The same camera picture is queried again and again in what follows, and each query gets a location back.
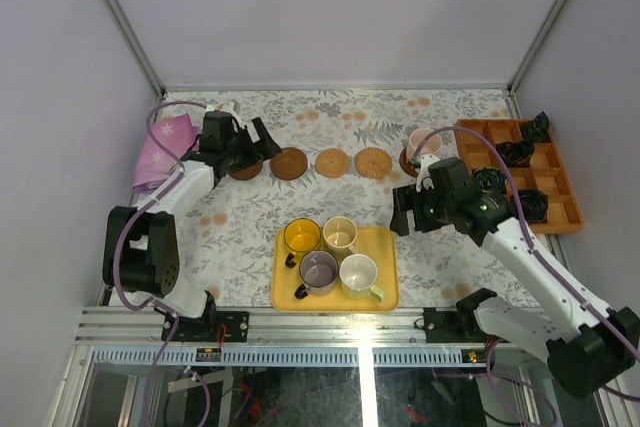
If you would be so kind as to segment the brown wooden coaster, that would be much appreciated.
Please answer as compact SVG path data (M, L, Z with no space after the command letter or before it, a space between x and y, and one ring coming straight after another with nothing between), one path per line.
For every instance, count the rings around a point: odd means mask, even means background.
M259 175L262 169L263 169L263 163L259 162L252 165L251 167L248 167L239 171L235 171L235 172L229 172L228 175L232 179L237 181L247 181Z
M270 160L272 174L283 181L291 181L301 177L307 170L308 161L305 153L295 147L286 147Z
M406 155L406 149L403 149L399 156L399 164L402 170L409 176L416 178L418 171L410 164Z

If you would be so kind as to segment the woven rattan coaster back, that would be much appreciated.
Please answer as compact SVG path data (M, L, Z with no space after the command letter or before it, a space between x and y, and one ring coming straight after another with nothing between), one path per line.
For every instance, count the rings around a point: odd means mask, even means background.
M355 167L361 176L377 180L386 177L391 172L393 161L386 151L368 147L356 155Z

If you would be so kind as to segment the woven rattan coaster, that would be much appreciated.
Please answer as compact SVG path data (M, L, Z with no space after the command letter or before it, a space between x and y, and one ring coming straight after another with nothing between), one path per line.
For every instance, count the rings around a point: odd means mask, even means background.
M315 160L317 172L330 179L343 176L350 167L350 157L341 149L325 149Z
M386 151L368 147L356 155L355 167L361 176L377 180L386 177L391 172L393 161Z

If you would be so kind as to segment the pink ceramic mug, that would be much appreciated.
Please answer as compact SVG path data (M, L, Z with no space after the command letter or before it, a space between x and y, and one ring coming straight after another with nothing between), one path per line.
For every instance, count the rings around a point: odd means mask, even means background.
M440 134L433 134L430 128L417 128L413 130L409 137L405 149L405 157L410 161L415 153L437 154L443 146L443 140Z

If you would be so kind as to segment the woven rattan coaster front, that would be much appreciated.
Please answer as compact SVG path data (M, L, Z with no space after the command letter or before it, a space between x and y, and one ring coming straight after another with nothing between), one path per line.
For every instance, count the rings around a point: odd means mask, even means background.
M330 179L343 176L350 167L350 157L341 149L325 149L315 160L317 172Z

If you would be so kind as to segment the white mug green handle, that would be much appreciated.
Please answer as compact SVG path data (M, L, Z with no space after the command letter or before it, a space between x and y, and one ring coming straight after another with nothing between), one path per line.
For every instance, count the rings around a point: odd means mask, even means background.
M382 302L385 291L377 285L376 262L364 254L352 254L341 263L339 271L343 293L351 299L370 299Z

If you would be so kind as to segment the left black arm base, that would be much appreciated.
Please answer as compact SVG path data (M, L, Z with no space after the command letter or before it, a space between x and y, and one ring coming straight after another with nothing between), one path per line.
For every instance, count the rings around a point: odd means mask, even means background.
M178 327L172 342L245 343L248 337L250 313L219 310L214 296L207 292L204 312L196 318L178 317Z

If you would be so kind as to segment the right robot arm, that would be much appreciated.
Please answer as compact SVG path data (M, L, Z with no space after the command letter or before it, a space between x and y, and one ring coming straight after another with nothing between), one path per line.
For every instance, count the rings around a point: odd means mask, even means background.
M576 398L638 362L639 318L630 308L614 310L582 285L536 238L515 203L483 191L462 160L424 159L416 182L392 193L391 230L406 236L453 226L507 267L543 310L533 314L480 290L457 304L463 339L487 334L524 349Z

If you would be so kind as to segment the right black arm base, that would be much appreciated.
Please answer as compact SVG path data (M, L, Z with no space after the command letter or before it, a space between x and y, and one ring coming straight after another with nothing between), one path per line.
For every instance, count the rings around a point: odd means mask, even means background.
M489 335L481 330L474 312L480 304L497 293L481 288L457 301L453 310L423 309L423 327L427 343L485 343Z

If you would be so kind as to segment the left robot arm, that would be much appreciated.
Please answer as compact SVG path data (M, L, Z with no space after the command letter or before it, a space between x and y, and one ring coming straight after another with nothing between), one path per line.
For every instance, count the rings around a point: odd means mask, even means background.
M282 152L261 118L250 125L233 111L206 108L202 129L177 154L166 131L147 128L157 150L172 161L169 176L133 206L109 213L103 281L132 311L153 305L183 317L184 329L197 341L212 339L218 316L213 300L181 272L177 226L193 206L228 174L251 168Z

